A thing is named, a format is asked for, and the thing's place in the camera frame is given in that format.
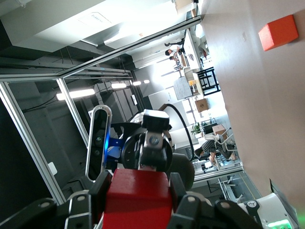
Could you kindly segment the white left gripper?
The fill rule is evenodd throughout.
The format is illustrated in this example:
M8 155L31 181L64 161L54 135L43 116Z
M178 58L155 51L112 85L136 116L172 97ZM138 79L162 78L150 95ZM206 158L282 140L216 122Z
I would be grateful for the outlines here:
M124 168L152 167L166 172L172 163L171 146L164 138L164 131L169 127L168 114L145 109L141 126L146 132L129 137L122 149Z

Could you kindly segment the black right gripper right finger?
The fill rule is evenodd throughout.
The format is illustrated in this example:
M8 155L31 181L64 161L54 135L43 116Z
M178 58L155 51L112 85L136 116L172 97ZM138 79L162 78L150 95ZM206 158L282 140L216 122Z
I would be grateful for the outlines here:
M219 200L211 206L197 193L188 194L179 173L170 174L173 214L169 229L261 229L238 204Z

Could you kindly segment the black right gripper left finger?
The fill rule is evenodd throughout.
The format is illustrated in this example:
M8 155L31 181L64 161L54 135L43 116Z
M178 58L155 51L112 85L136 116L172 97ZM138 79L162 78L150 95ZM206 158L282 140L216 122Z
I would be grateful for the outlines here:
M101 225L106 193L112 175L102 172L91 189L73 193L58 205L52 198L42 198L24 207L0 223L2 229L96 229Z

